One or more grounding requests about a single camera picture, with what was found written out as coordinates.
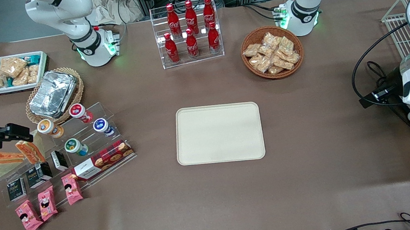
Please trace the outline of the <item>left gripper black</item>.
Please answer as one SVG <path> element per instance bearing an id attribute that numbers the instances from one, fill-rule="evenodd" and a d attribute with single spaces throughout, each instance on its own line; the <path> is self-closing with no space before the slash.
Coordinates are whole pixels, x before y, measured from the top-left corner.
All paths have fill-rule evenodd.
<path id="1" fill-rule="evenodd" d="M 377 88 L 368 95 L 359 99 L 359 103 L 363 108 L 368 108 L 372 105 L 389 102 L 390 97 L 401 97 L 403 91 L 402 77 L 399 70 L 393 70 L 386 76 L 379 78 Z"/>

